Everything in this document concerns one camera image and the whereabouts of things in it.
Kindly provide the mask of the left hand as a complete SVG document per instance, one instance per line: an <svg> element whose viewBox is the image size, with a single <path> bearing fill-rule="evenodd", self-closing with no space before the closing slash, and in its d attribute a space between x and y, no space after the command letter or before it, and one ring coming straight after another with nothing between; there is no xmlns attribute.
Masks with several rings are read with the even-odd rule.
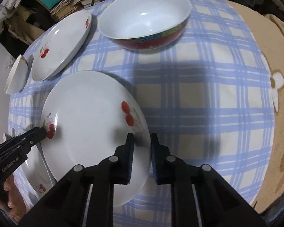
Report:
<svg viewBox="0 0 284 227"><path fill-rule="evenodd" d="M11 174L3 184L3 189L8 193L7 205L11 209L9 216L16 222L19 222L23 216L27 213L27 208L24 203L20 191L14 182L14 175Z"/></svg>

